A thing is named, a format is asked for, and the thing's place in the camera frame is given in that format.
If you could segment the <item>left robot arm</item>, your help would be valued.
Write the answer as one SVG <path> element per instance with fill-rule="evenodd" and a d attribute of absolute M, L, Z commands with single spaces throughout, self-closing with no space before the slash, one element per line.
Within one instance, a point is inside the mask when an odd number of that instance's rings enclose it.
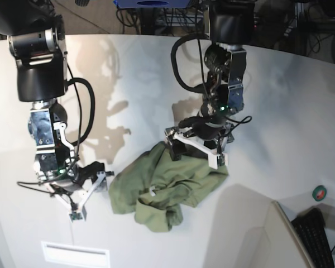
<path fill-rule="evenodd" d="M 244 109 L 243 76 L 247 67 L 244 45 L 252 39 L 255 29 L 255 1 L 202 1 L 202 30 L 179 38 L 172 46 L 170 60 L 178 84 L 185 90 L 202 95 L 196 116 L 182 119 L 177 126 L 165 130 L 170 157 L 181 160 L 189 150 L 199 151 L 210 168 L 228 163 L 226 145 L 234 141 L 233 131 L 249 123 L 251 116 L 235 120 Z M 202 82 L 188 86 L 178 69 L 178 48 L 189 41 L 209 40 L 205 52 L 200 51 Z"/>

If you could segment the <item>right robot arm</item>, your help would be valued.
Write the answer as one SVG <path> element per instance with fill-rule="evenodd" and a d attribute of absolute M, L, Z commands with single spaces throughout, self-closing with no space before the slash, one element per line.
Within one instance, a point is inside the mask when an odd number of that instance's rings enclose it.
<path fill-rule="evenodd" d="M 79 165 L 80 145 L 95 116 L 91 84 L 72 76 L 68 66 L 64 20 L 51 1 L 0 1 L 0 35 L 5 35 L 17 68 L 17 92 L 32 104 L 28 131 L 36 144 L 33 162 L 37 180 L 19 186 L 56 198 L 71 221 L 86 220 L 86 203 L 111 172 L 102 162 Z M 70 86 L 84 85 L 90 97 L 89 122 L 78 138 L 66 137 L 68 115 L 58 99 Z"/>

